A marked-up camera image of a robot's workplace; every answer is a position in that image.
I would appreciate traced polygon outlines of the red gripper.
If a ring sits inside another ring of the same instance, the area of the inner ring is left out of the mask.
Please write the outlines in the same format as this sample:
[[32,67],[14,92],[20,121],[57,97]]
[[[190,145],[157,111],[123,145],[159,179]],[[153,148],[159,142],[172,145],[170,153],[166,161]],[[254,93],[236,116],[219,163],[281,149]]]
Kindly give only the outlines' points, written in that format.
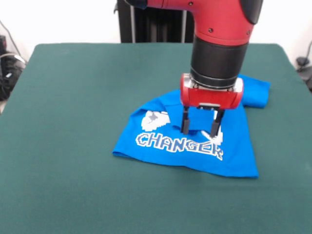
[[237,78],[234,87],[216,90],[200,86],[191,78],[190,74],[182,74],[180,80],[180,100],[183,105],[182,124],[180,131],[189,132],[189,107],[216,109],[212,123],[210,137],[218,135],[224,110],[235,109],[239,106],[244,92],[244,83]]

